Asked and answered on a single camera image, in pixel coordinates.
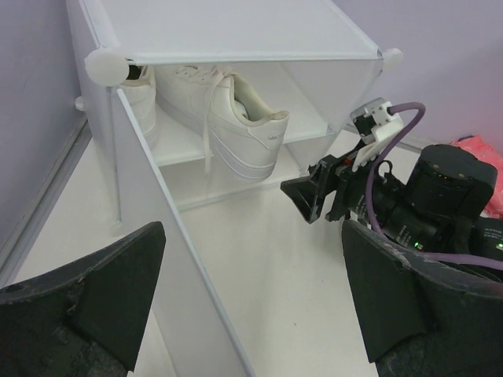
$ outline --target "shoe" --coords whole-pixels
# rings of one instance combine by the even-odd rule
[[[138,121],[143,136],[153,148],[159,134],[156,126],[156,76],[152,66],[130,66],[130,74],[120,88]]]
[[[204,139],[237,178],[262,181],[276,165],[289,113],[273,112],[253,87],[231,69],[192,65],[155,68],[157,103]]]

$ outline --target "red object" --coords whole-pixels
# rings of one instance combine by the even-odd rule
[[[503,218],[503,157],[488,145],[480,135],[468,137],[461,141],[452,143],[457,147],[472,153],[477,159],[484,163],[490,163],[497,169],[496,188],[493,197],[487,204],[485,211],[492,218]]]

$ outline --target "cable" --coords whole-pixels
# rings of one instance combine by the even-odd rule
[[[372,198],[372,188],[374,183],[374,178],[376,176],[376,171],[379,169],[380,164],[384,161],[390,150],[392,150],[402,139],[405,137],[423,118],[426,112],[426,107],[420,102],[408,102],[405,104],[397,104],[391,106],[387,109],[390,115],[394,115],[398,112],[407,112],[409,110],[417,110],[417,114],[405,126],[391,141],[390,144],[380,153],[380,155],[373,162],[369,176],[367,177],[367,183],[365,186],[365,203],[367,206],[367,212],[369,216],[369,223],[372,226],[374,232],[385,237],[383,230],[377,222],[376,212],[374,211],[373,198]],[[490,269],[497,269],[503,271],[503,262],[497,261],[495,259],[479,257],[471,254],[444,254],[444,253],[421,253],[421,255],[434,259],[439,262],[450,262],[456,263],[458,265],[479,265],[481,267],[488,267]]]

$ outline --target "shoe rack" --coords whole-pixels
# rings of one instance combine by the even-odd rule
[[[304,174],[392,62],[329,0],[67,0],[67,7],[79,107],[87,113],[120,229],[162,221],[167,234],[152,307],[174,369],[179,377],[255,375],[180,212],[278,189]],[[108,54],[100,69],[110,77],[128,64],[235,68],[271,108],[290,111],[273,176],[246,185],[215,161],[205,177],[201,138],[159,107],[160,139],[151,150],[123,91],[88,76],[86,58],[99,49]],[[274,234],[263,229],[256,236],[273,240]]]

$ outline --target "shoe sole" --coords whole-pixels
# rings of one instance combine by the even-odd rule
[[[203,137],[204,124],[192,115],[186,114],[170,101],[157,92],[157,104],[163,109],[171,118],[190,128],[193,132]],[[210,138],[210,149],[213,154],[219,157],[233,172],[233,175],[240,181],[245,182],[258,182],[268,178],[276,166],[276,162],[271,163],[264,167],[254,167],[239,159],[233,152],[222,143],[218,135],[212,130],[208,129]]]

